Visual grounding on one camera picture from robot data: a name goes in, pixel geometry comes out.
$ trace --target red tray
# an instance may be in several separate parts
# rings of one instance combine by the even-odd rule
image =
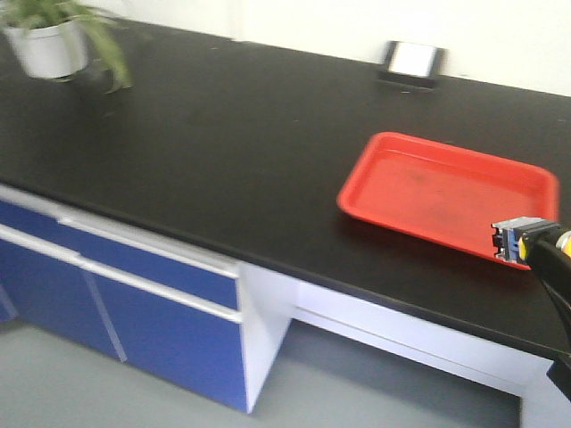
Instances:
[[[559,182],[546,169],[394,132],[374,135],[337,197],[355,218],[494,257],[492,223],[558,219]]]

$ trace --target blue drawer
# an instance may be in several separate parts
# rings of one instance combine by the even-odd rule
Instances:
[[[55,218],[0,200],[0,224],[18,229],[63,247],[71,247],[73,235]]]
[[[182,292],[238,309],[236,279],[140,250],[89,232],[66,228],[71,248],[87,259],[142,276]]]
[[[127,363],[247,411],[240,324],[93,275]]]

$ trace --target yellow component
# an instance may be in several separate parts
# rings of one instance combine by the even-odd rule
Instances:
[[[517,241],[517,246],[519,247],[519,258],[525,260],[527,258],[527,247],[524,244],[523,237],[519,238],[519,240]]]
[[[563,245],[561,252],[563,252],[567,256],[571,257],[571,239],[567,240],[565,245]]]

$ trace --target white cabinet side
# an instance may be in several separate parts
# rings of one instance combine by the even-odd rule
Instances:
[[[547,377],[552,361],[544,360],[522,396],[522,428],[571,426],[571,403]]]
[[[298,281],[240,264],[239,300],[248,413],[260,394],[295,309]]]
[[[300,282],[302,321],[495,389],[522,395],[543,359],[395,310]]]

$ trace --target blue cabinet door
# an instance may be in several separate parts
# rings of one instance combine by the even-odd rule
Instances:
[[[239,324],[92,275],[129,364],[247,411]]]
[[[18,314],[73,341],[118,357],[79,268],[0,240],[0,276]]]

